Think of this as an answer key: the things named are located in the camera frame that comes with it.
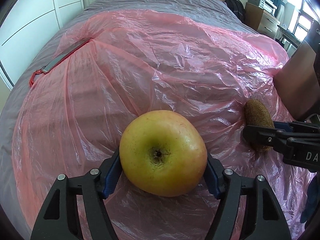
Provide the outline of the red cased phone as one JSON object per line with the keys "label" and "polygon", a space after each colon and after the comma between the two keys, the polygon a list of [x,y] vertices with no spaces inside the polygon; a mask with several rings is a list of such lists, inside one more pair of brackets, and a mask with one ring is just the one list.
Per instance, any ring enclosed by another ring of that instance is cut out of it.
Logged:
{"label": "red cased phone", "polygon": [[74,44],[66,48],[63,52],[61,52],[59,55],[57,55],[55,58],[53,58],[52,61],[50,61],[47,65],[33,72],[29,80],[29,86],[30,87],[33,86],[36,76],[42,75],[42,74],[46,75],[49,72],[51,72],[57,65],[59,65],[62,61],[64,61],[68,57],[70,57],[78,49],[86,45],[90,40],[91,38],[84,38],[75,42]]}

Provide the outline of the brown kiwi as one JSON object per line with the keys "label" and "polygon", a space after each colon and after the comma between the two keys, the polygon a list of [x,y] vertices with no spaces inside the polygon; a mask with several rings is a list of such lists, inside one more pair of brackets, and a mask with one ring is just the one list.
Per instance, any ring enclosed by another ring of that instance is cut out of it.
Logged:
{"label": "brown kiwi", "polygon": [[[268,109],[258,99],[249,99],[244,105],[244,117],[246,125],[274,128],[274,123],[271,119]],[[256,154],[265,154],[271,147],[258,145],[253,139],[246,139],[250,148],[252,148]]]}

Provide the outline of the white printer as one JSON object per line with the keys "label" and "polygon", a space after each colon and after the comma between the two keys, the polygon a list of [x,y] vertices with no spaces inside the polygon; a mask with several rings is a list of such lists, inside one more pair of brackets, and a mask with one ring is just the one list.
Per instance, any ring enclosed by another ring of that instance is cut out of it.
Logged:
{"label": "white printer", "polygon": [[248,3],[266,10],[273,16],[275,15],[277,9],[277,6],[275,6],[271,0],[248,0]]}

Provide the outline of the pink plastic sheet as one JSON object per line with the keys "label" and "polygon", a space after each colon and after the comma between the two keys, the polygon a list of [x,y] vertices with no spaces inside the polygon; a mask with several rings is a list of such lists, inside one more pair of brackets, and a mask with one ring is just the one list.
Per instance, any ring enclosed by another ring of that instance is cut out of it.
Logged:
{"label": "pink plastic sheet", "polygon": [[[153,97],[148,109],[136,117],[158,109],[175,111],[196,127],[208,151],[225,167],[248,177],[263,174],[276,193],[292,238],[297,239],[304,230],[299,220],[313,175],[306,169],[285,165],[274,151],[256,157],[242,139],[242,107],[250,98],[260,100],[273,120],[292,120],[273,85],[273,77],[288,61],[286,51],[263,35],[192,24],[189,19],[161,27],[141,10],[122,12],[121,16],[126,20],[123,47],[119,45],[119,30],[111,32],[109,41],[90,40],[87,44],[96,54],[107,54],[99,67],[120,65],[115,81],[128,92],[125,101],[133,107],[139,101],[129,78],[145,77],[148,72],[145,64],[129,53],[129,48],[141,48],[156,64],[151,83],[140,89],[142,97],[146,97],[147,91]],[[48,191],[59,174],[81,176],[104,159],[80,174],[59,172]]]}

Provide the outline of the yellow green apple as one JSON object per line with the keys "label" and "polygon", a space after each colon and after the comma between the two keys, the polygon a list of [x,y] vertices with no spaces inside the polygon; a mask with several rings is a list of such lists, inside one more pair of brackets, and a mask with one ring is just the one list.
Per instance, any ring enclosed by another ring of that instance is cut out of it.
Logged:
{"label": "yellow green apple", "polygon": [[177,197],[200,182],[207,149],[197,129],[172,111],[151,111],[133,120],[119,144],[121,166],[139,189]]}

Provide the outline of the black backpack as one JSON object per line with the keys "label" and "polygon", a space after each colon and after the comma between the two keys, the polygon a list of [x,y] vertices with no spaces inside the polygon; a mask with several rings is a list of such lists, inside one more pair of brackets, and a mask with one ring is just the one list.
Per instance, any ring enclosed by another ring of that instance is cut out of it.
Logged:
{"label": "black backpack", "polygon": [[233,14],[242,22],[245,22],[246,11],[240,0],[225,0],[227,7],[233,12]]}

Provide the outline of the white wardrobe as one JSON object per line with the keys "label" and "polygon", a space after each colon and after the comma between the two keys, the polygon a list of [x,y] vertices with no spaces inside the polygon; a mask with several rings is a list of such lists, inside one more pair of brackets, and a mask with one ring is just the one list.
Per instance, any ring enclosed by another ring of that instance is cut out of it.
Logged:
{"label": "white wardrobe", "polygon": [[1,78],[9,89],[52,36],[83,9],[83,0],[17,0],[1,25]]}

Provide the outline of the grey bed cover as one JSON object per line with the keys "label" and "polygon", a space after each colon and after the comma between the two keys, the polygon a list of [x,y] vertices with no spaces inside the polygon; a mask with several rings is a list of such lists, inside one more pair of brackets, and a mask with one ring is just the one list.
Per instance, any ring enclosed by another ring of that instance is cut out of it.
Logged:
{"label": "grey bed cover", "polygon": [[129,78],[137,107],[125,101],[128,92],[116,84],[120,65],[99,67],[107,54],[96,54],[90,44],[41,77],[34,88],[28,84],[32,72],[82,38],[109,41],[111,32],[119,30],[123,47],[126,20],[121,13],[139,10],[161,27],[189,19],[192,24],[253,33],[220,0],[96,0],[68,22],[19,78],[1,113],[1,207],[11,231],[23,239],[30,238],[54,177],[63,170],[80,174],[101,162],[127,124],[148,109],[153,94],[147,91],[142,97],[140,89],[151,83],[156,64],[141,48],[129,48],[148,72]]}

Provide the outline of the wooden drawer cabinet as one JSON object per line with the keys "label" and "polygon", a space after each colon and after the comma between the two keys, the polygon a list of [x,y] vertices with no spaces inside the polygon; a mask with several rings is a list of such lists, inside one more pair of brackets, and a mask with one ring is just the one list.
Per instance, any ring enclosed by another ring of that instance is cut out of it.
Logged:
{"label": "wooden drawer cabinet", "polygon": [[273,15],[248,2],[246,3],[245,11],[245,25],[260,34],[275,39],[280,22]]}

